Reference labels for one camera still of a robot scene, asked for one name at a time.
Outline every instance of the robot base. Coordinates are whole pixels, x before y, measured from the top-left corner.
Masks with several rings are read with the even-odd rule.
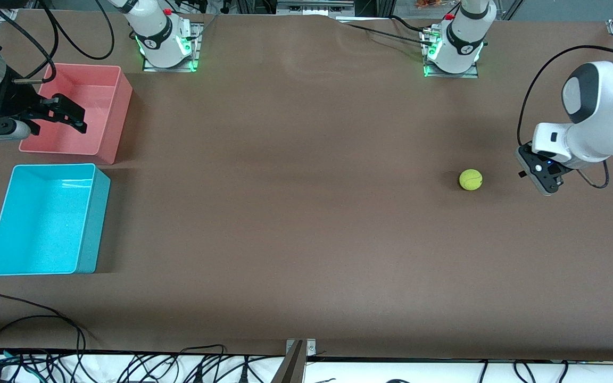
[[[202,36],[200,36],[200,34],[204,29],[204,24],[202,22],[190,22],[190,24],[186,23],[184,28],[187,29],[187,31],[185,31],[186,36],[195,37],[191,41],[185,43],[190,44],[190,56],[186,57],[180,63],[171,68],[156,67],[151,64],[146,58],[144,58],[144,72],[197,72],[197,63],[200,60],[200,48],[202,48]]]
[[[419,32],[420,41],[429,41],[432,44],[436,43],[438,38],[441,38],[441,25],[433,24],[431,28],[426,28],[422,32]],[[434,46],[423,45],[423,62],[424,62],[424,75],[425,77],[447,77],[447,78],[479,78],[477,72],[477,63],[472,64],[470,69],[463,73],[448,73],[441,70],[434,61],[428,58],[430,51]]]

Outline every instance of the brown table surface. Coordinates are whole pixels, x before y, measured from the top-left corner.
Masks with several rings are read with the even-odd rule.
[[[107,47],[100,14],[58,15],[81,46]],[[424,78],[412,43],[320,16],[222,15],[198,73],[139,73],[126,20],[111,20],[105,63],[134,94],[118,161],[103,167],[98,270],[0,277],[0,293],[63,311],[100,349],[273,354],[311,337],[326,356],[613,359],[613,158],[608,189],[569,174],[545,198],[513,156],[535,72],[569,46],[613,47],[602,23],[496,22],[480,78],[455,80]],[[51,46],[41,12],[18,21]],[[0,44],[20,72],[41,59],[10,27]],[[552,65],[525,139],[567,121],[565,78],[606,58]],[[67,44],[56,61],[90,63]],[[13,165],[48,160],[17,145],[0,143],[0,208]],[[484,174],[479,191],[458,188],[465,168]],[[0,301],[0,325],[30,313]],[[51,322],[0,346],[74,347]]]

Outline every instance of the metal mounting plate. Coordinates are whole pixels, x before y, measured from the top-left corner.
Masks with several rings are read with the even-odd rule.
[[[285,353],[290,351],[290,347],[292,347],[292,344],[296,341],[299,341],[299,339],[288,339],[287,340],[287,343],[285,344]],[[316,355],[316,339],[306,340],[306,355],[307,356]]]
[[[613,27],[611,25],[613,25],[613,20],[607,20],[606,22],[607,24],[607,32],[609,32],[609,34],[613,35]]]
[[[432,25],[431,28],[424,29],[422,32],[418,32],[420,41],[436,42],[436,39],[440,37],[441,27],[439,24]],[[463,73],[448,73],[441,70],[434,61],[428,58],[430,49],[433,46],[424,45],[421,48],[423,52],[424,62],[424,74],[425,77],[446,77],[446,78],[479,78],[479,72],[477,72],[477,63],[473,63],[469,70]]]

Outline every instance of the white robotic arm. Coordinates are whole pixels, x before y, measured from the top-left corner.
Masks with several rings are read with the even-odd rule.
[[[134,29],[141,52],[158,68],[171,68],[190,57],[190,21],[160,8],[158,0],[109,0]]]
[[[466,72],[477,61],[486,32],[495,19],[493,0],[463,0],[455,19],[443,20],[436,26],[441,38],[428,59],[444,72]]]
[[[613,61],[586,63],[562,88],[571,123],[540,123],[516,156],[540,192],[553,194],[562,175],[613,155]]]

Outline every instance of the black cable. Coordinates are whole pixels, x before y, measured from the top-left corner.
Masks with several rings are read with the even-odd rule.
[[[528,375],[531,377],[531,383],[536,383],[536,378],[533,377],[533,373],[531,372],[531,369],[528,368],[528,364],[524,363],[523,361],[515,361],[515,363],[512,364],[512,368],[515,370],[515,375],[517,375],[517,378],[520,378],[520,380],[523,383],[529,383],[529,381],[526,381],[526,379],[520,375],[519,371],[517,370],[517,364],[521,363],[524,365],[524,367],[526,368],[526,371],[528,372]]]
[[[107,28],[110,30],[110,49],[103,56],[92,56],[92,55],[86,53],[85,51],[83,51],[82,48],[80,48],[75,43],[75,41],[73,41],[73,39],[71,39],[71,37],[68,36],[68,33],[65,32],[65,29],[63,29],[63,26],[60,24],[60,22],[58,22],[58,19],[56,19],[56,17],[53,14],[51,14],[51,12],[49,12],[49,14],[48,14],[49,15],[49,21],[51,21],[51,23],[55,23],[56,24],[56,26],[58,27],[59,31],[61,31],[61,34],[63,34],[63,36],[65,36],[65,39],[70,43],[70,45],[73,48],[75,48],[79,53],[81,53],[83,56],[85,56],[88,59],[92,59],[92,60],[105,60],[106,58],[108,58],[110,56],[110,54],[112,54],[112,51],[115,49],[115,32],[112,29],[112,23],[110,22],[109,17],[107,17],[107,13],[105,12],[105,9],[101,5],[101,2],[99,2],[99,0],[94,0],[94,2],[96,3],[96,5],[98,5],[99,9],[101,10],[101,13],[103,14],[105,22],[107,23]],[[46,4],[44,3],[44,0],[39,0],[39,3],[41,3],[42,7],[46,7]]]
[[[63,364],[63,358],[65,358],[66,356],[62,356],[61,358],[58,359],[58,363],[60,364],[61,368],[63,368],[68,374],[70,374],[71,378],[73,378],[74,374],[76,373],[77,369],[75,368],[74,371],[70,371],[69,368],[67,368],[65,366],[65,364]],[[85,369],[85,366],[82,364],[81,359],[78,359],[77,361],[78,366],[82,369],[82,371],[85,373],[85,375],[89,378],[89,380],[91,380],[93,383],[100,383],[99,381],[95,380],[95,378],[93,378],[92,375],[90,375],[87,371],[87,369]]]
[[[457,13],[458,12],[458,7],[460,7],[460,3],[461,2],[457,2],[457,4],[454,5],[453,8],[451,8],[451,10],[448,11],[448,13],[452,14],[453,11],[455,11],[455,13]]]
[[[38,359],[34,357],[32,354],[29,354],[29,356],[25,358],[25,353],[18,354],[18,358],[19,358],[20,365],[27,373],[31,373],[32,375],[36,374],[35,376],[37,380],[39,380],[41,383],[48,383],[49,377],[44,378],[44,376],[42,376],[41,371],[37,368],[37,364],[47,363],[46,360]]]
[[[202,377],[206,376],[210,371],[212,371],[212,369],[217,368],[217,372],[214,373],[214,380],[217,380],[217,376],[219,375],[219,367],[221,366],[221,362],[226,362],[228,359],[233,358],[233,356],[226,356],[226,358],[223,358],[223,354],[219,354],[219,358],[217,359],[216,362],[214,363],[210,363],[205,367],[209,367],[207,370],[204,370],[202,372]]]
[[[519,10],[519,8],[521,7],[521,5],[523,4],[524,0],[519,0],[519,3],[517,3],[517,5],[514,6],[514,10],[512,10],[512,7],[510,7],[510,9],[512,10],[512,12],[510,12],[510,15],[508,16],[508,18],[506,20],[512,20],[512,18],[514,17],[514,15],[517,13],[517,11]]]
[[[127,374],[124,378],[124,380],[122,380],[123,383],[127,383],[129,381],[129,377],[131,376],[132,373],[135,373],[136,370],[139,368],[137,364],[143,367],[144,371],[146,371],[146,376],[148,376],[148,368],[146,367],[146,362],[151,361],[152,359],[155,359],[158,355],[151,355],[151,356],[147,356],[144,359],[141,359],[140,356],[138,356],[137,354],[134,354],[134,357],[131,359],[131,361],[129,362],[129,364],[127,364],[127,367],[122,371],[122,373],[120,373],[120,375],[117,378],[117,383],[120,383],[122,380],[122,376],[125,376],[125,373]],[[131,369],[131,367],[134,366],[134,370],[133,371],[129,371],[129,369]]]
[[[197,6],[197,5],[195,5],[195,4],[192,4],[192,3],[188,2],[188,0],[181,0],[181,3],[185,3],[187,6],[189,6],[189,7],[193,8],[193,9],[197,10],[197,11],[198,11],[198,12],[200,12],[201,14],[204,14],[204,13],[205,13],[205,12],[202,12],[202,10],[200,9],[200,7],[198,7],[198,6]]]
[[[53,383],[58,383],[56,381],[56,378],[53,376],[53,371],[54,371],[54,368],[55,368],[55,369],[60,371],[61,378],[63,378],[63,383],[65,383],[65,375],[63,375],[63,370],[60,369],[56,365],[56,363],[55,363],[55,362],[58,362],[58,363],[62,364],[60,357],[58,359],[54,360],[54,357],[51,354],[49,354],[49,352],[46,351],[43,348],[32,349],[32,351],[39,351],[39,352],[41,352],[43,354],[46,354],[46,358],[44,359],[44,363],[46,364],[46,372],[48,373],[48,377],[46,378],[46,380],[51,380],[51,381],[53,381]]]
[[[165,375],[167,375],[167,373],[170,372],[170,370],[173,367],[173,364],[177,363],[177,358],[178,358],[178,355],[170,355],[167,358],[163,359],[158,364],[156,364],[153,368],[151,368],[150,370],[147,370],[146,371],[146,375],[143,376],[143,378],[141,380],[139,380],[139,383],[143,383],[146,380],[146,378],[151,378],[151,379],[155,380],[156,382],[160,381],[160,379],[162,379]],[[165,372],[162,375],[160,375],[159,378],[156,378],[155,376],[153,376],[153,372],[155,372],[155,370],[160,368],[160,366],[162,366],[163,364],[167,363],[170,359],[173,359],[173,362],[170,363],[170,366],[165,370]]]
[[[42,8],[44,9],[44,13],[46,13],[46,17],[48,17],[49,21],[51,21],[51,17],[53,17],[51,15],[51,10],[49,10],[49,8],[46,6],[46,4],[44,4],[44,2],[40,2],[40,4],[42,5]],[[53,28],[53,47],[51,48],[51,52],[49,52],[49,57],[53,59],[53,56],[56,54],[56,51],[58,51],[58,44],[59,44],[60,39],[58,36],[58,27],[56,27],[56,24],[54,22],[51,22],[51,27]],[[27,76],[23,78],[31,78],[32,76],[39,73],[39,71],[41,71],[44,67],[46,67],[48,63],[49,63],[48,60],[45,59],[44,62],[39,64],[39,66],[34,68],[32,72],[30,72]]]
[[[478,383],[484,383],[484,376],[486,375],[487,368],[488,368],[488,359],[484,359],[484,367],[482,368],[482,373],[479,374]]]
[[[381,35],[384,35],[384,36],[390,36],[390,37],[394,37],[394,38],[401,39],[401,40],[416,42],[416,43],[421,44],[421,45],[432,45],[432,43],[429,42],[429,41],[420,41],[418,39],[411,39],[409,37],[403,37],[403,36],[399,36],[399,35],[395,35],[395,34],[388,34],[387,32],[377,31],[376,29],[370,29],[370,28],[367,28],[367,27],[361,27],[360,25],[354,25],[354,24],[350,24],[350,23],[347,23],[347,25],[349,25],[350,27],[354,27],[354,28],[358,28],[358,29],[363,29],[364,31],[375,32],[376,34],[381,34]]]
[[[87,337],[85,336],[85,333],[83,332],[83,330],[75,323],[75,321],[71,320],[67,316],[63,315],[63,313],[61,313],[60,311],[58,311],[56,309],[53,309],[51,307],[44,306],[44,305],[39,305],[39,303],[34,303],[32,301],[28,301],[28,300],[21,299],[21,298],[15,298],[14,296],[9,296],[9,295],[5,295],[5,294],[0,294],[0,298],[8,299],[8,300],[11,300],[11,301],[18,301],[18,302],[22,302],[22,303],[27,303],[28,305],[39,307],[39,308],[42,308],[44,310],[50,311],[51,313],[54,313],[54,315],[29,315],[29,316],[26,316],[26,317],[19,318],[17,320],[14,320],[14,321],[9,322],[6,325],[4,325],[4,327],[2,327],[0,329],[0,333],[2,333],[4,330],[8,329],[10,326],[12,326],[12,325],[14,325],[16,323],[22,322],[24,320],[34,319],[34,318],[58,318],[58,319],[63,320],[63,322],[68,323],[68,325],[71,325],[75,329],[75,331],[77,333],[77,337],[76,337],[76,354],[77,354],[77,361],[78,361],[78,363],[75,366],[75,369],[73,370],[73,373],[70,376],[70,383],[73,383],[74,379],[75,379],[76,371],[79,368],[79,366],[82,365],[82,354],[87,349]]]
[[[256,361],[262,361],[263,359],[269,359],[269,358],[280,358],[280,356],[260,356],[259,358],[252,359],[252,360],[248,361],[247,363],[249,364],[249,363],[253,363],[253,362],[256,362]],[[225,378],[228,374],[232,373],[236,369],[241,368],[244,365],[245,365],[245,362],[243,362],[241,364],[238,364],[234,368],[229,369],[228,371],[226,371],[226,373],[223,373],[221,376],[219,376],[218,379],[214,379],[212,381],[212,383],[219,383],[219,381],[223,380],[223,378]]]
[[[248,370],[248,371],[250,371],[250,373],[251,373],[252,375],[254,375],[254,376],[255,376],[255,378],[257,378],[257,380],[259,381],[259,383],[264,383],[264,381],[262,380],[262,378],[260,378],[260,376],[258,376],[258,375],[257,375],[257,373],[255,372],[255,370],[253,370],[253,369],[250,367],[250,364],[249,364],[249,363],[247,364],[247,370]]]
[[[9,383],[14,383],[15,379],[18,377],[18,373],[20,372],[21,368],[22,368],[22,359],[20,359],[20,363],[18,364],[18,368],[15,369],[15,373],[13,373],[11,378],[8,380]]]
[[[366,11],[366,8],[368,7],[368,5],[370,5],[370,3],[372,3],[372,0],[368,0],[368,2],[361,8],[361,12],[359,12],[358,14],[355,14],[355,17],[361,17],[361,15],[364,14],[364,12]]]
[[[43,78],[42,80],[38,82],[41,82],[43,84],[45,82],[53,81],[53,79],[56,78],[56,65],[51,59],[51,56],[49,56],[49,54],[46,53],[46,51],[44,50],[44,47],[38,41],[36,41],[36,39],[32,37],[32,35],[30,35],[29,32],[27,32],[20,25],[18,25],[17,22],[15,22],[9,16],[7,16],[4,12],[2,12],[2,10],[0,10],[0,17],[6,20],[6,22],[8,22],[12,27],[17,29],[18,32],[20,32],[23,36],[25,36],[32,43],[32,45],[34,45],[35,48],[37,48],[37,50],[41,52],[42,56],[44,56],[44,58],[48,61],[49,65],[51,66],[51,75],[49,75],[48,78]]]
[[[194,346],[194,347],[185,347],[182,348],[181,351],[179,351],[179,354],[183,354],[186,351],[191,351],[192,349],[206,349],[206,348],[215,348],[215,347],[219,347],[221,349],[221,353],[224,354],[226,353],[226,346],[224,346],[223,344],[208,344],[207,346]]]
[[[562,364],[564,364],[564,369],[562,370],[562,375],[557,379],[557,383],[562,383],[567,376],[567,371],[569,371],[569,362],[562,361]]]
[[[273,8],[271,7],[271,3],[268,0],[262,0],[264,9],[266,9],[267,14],[273,14]]]
[[[393,15],[393,14],[389,15],[389,16],[387,16],[387,19],[396,20],[396,21],[400,22],[401,24],[403,24],[404,27],[410,29],[411,31],[416,31],[416,32],[422,32],[423,31],[422,28],[414,27],[413,25],[408,24],[406,22],[406,20],[402,19],[398,15]]]
[[[247,362],[250,360],[250,357],[245,356],[243,360],[245,361],[245,364],[243,364],[243,370],[241,370],[241,378],[238,379],[238,383],[249,383],[250,380],[247,377],[247,371],[249,370],[250,365]]]
[[[183,379],[183,383],[189,383],[189,381],[193,379],[194,377],[196,378],[199,377],[198,379],[202,380],[202,366],[203,366],[203,363],[205,363],[205,361],[207,360],[207,358],[209,358],[209,355],[205,355],[202,357],[200,362]]]
[[[604,160],[602,162],[602,165],[605,170],[605,182],[602,185],[598,185],[595,182],[592,182],[591,179],[589,179],[588,176],[586,176],[586,174],[581,171],[581,169],[576,169],[576,171],[578,172],[578,174],[581,175],[583,181],[586,181],[588,185],[591,185],[595,189],[604,189],[605,187],[607,187],[607,185],[609,185],[609,168],[607,167],[607,160]]]
[[[172,358],[172,363],[170,363],[170,366],[165,370],[164,373],[162,373],[162,375],[160,375],[159,378],[156,378],[156,380],[160,380],[160,379],[164,378],[165,375],[167,375],[170,372],[170,370],[172,369],[172,366],[176,364],[177,365],[177,375],[175,376],[175,378],[173,378],[172,381],[177,381],[178,374],[180,373],[180,371],[179,371],[180,368],[179,368],[179,365],[178,365],[178,356],[173,356],[173,357],[171,356],[170,358]]]
[[[29,366],[28,368],[30,368],[30,369],[32,369],[32,370],[34,370],[34,372],[36,372],[36,373],[37,373],[39,376],[41,376],[42,378],[44,378],[44,376],[42,376],[42,371],[43,371],[43,370],[40,370],[39,368],[37,368],[37,364],[32,364],[32,365],[31,365],[31,366]],[[55,378],[54,378],[54,377],[53,377],[51,374],[48,374],[48,376],[47,376],[46,378],[44,378],[44,380],[45,380],[45,381],[49,381],[49,380],[50,380],[50,381],[51,381],[51,383],[58,383],[58,382],[56,381],[56,379],[55,379]]]
[[[572,51],[576,51],[579,49],[594,49],[597,51],[604,51],[604,52],[609,52],[609,53],[613,53],[613,48],[607,48],[605,46],[598,46],[598,45],[577,45],[577,46],[572,46],[571,48],[567,48],[564,51],[555,54],[555,56],[553,56],[551,59],[549,59],[545,64],[543,64],[543,66],[540,68],[540,70],[538,70],[538,73],[536,73],[536,76],[533,78],[533,80],[531,81],[531,84],[528,86],[528,90],[526,90],[526,95],[524,97],[524,101],[521,103],[521,111],[520,111],[520,116],[519,116],[519,121],[517,123],[517,143],[519,146],[521,146],[521,120],[524,118],[524,110],[526,107],[526,101],[528,100],[529,95],[531,94],[531,89],[533,89],[533,85],[535,85],[536,81],[538,80],[538,77],[541,76],[541,74],[543,73],[543,71],[545,70],[545,68],[548,67],[548,65],[550,65],[552,63],[552,61],[555,61],[558,57],[567,54],[569,52]]]

